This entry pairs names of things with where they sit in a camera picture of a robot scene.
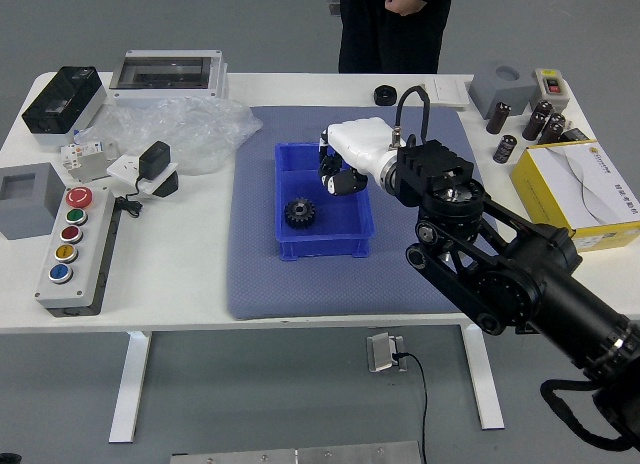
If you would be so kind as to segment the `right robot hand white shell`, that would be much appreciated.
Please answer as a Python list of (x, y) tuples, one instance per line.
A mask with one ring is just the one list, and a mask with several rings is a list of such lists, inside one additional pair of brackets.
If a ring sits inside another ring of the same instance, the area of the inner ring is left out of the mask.
[(379, 117), (332, 124), (319, 141), (321, 183), (331, 195), (343, 196), (364, 190), (372, 179), (393, 195), (397, 152), (405, 145), (400, 128)]

